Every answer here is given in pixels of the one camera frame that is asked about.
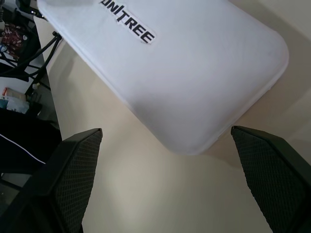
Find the red patterned bag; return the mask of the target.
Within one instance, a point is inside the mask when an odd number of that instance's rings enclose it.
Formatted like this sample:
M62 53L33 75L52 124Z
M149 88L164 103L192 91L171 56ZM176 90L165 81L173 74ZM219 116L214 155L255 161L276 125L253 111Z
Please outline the red patterned bag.
M19 57L26 49L29 39L30 35L25 27L7 23L0 42L0 51Z

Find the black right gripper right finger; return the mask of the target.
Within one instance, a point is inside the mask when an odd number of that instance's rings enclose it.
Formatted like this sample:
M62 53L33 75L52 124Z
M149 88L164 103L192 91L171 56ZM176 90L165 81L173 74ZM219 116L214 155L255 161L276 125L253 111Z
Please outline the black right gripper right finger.
M311 165L283 138L233 126L247 186L273 233L311 233Z

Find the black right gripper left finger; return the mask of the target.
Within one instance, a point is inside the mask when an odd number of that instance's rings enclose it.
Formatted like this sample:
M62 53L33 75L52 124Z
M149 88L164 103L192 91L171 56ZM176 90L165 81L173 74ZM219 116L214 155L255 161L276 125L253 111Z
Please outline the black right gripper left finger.
M84 233L102 137L95 128L61 142L0 216L0 233Z

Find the white box with Unitree label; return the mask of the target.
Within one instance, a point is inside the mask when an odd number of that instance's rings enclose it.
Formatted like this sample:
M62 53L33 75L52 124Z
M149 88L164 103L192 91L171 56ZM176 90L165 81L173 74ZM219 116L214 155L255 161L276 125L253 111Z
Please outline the white box with Unitree label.
M206 151L282 76L284 39L229 0L37 0L169 150Z

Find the black fabric with white stripe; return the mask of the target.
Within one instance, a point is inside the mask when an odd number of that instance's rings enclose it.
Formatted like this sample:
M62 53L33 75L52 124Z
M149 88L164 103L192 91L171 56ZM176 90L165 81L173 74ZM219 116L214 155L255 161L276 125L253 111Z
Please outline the black fabric with white stripe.
M35 173L61 142L48 121L0 108L0 173Z

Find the small cardboard carton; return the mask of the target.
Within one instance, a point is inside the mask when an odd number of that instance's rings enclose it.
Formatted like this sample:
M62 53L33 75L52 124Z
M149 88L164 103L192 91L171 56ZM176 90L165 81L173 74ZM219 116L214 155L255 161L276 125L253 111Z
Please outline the small cardboard carton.
M30 104L27 102L25 94L6 87L0 94L0 108L26 114L30 109Z

